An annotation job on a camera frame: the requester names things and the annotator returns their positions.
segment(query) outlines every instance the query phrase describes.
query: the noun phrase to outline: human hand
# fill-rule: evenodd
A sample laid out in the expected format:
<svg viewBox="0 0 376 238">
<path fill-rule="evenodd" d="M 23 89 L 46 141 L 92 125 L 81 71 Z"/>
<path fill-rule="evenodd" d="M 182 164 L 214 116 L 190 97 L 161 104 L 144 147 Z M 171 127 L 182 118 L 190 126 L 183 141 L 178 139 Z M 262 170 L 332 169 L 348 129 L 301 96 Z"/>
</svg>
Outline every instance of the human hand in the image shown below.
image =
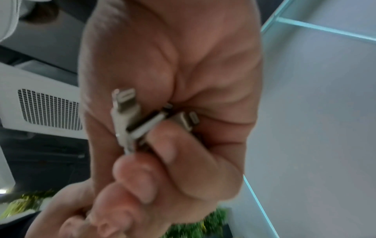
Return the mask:
<svg viewBox="0 0 376 238">
<path fill-rule="evenodd" d="M 25 238 L 100 238 L 97 228 L 85 221 L 93 202 L 90 180 L 66 186 L 33 221 Z"/>
<path fill-rule="evenodd" d="M 79 79 L 98 194 L 91 219 L 101 235 L 116 227 L 157 238 L 238 193 L 257 118 L 261 51 L 252 1 L 98 2 L 83 36 Z M 110 116 L 117 88 L 135 88 L 144 114 L 167 102 L 197 112 L 195 133 L 205 147 L 162 122 L 146 137 L 155 155 L 123 156 Z"/>
</svg>

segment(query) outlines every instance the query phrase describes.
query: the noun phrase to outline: grille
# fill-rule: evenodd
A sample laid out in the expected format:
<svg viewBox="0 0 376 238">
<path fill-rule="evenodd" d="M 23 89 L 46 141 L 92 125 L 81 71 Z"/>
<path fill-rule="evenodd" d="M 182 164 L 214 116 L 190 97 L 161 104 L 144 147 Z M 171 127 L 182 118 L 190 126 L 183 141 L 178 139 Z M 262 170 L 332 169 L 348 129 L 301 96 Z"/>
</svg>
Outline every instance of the grille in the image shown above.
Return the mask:
<svg viewBox="0 0 376 238">
<path fill-rule="evenodd" d="M 27 89 L 19 89 L 18 98 L 25 121 L 35 125 L 82 130 L 78 116 L 79 103 Z"/>
</svg>

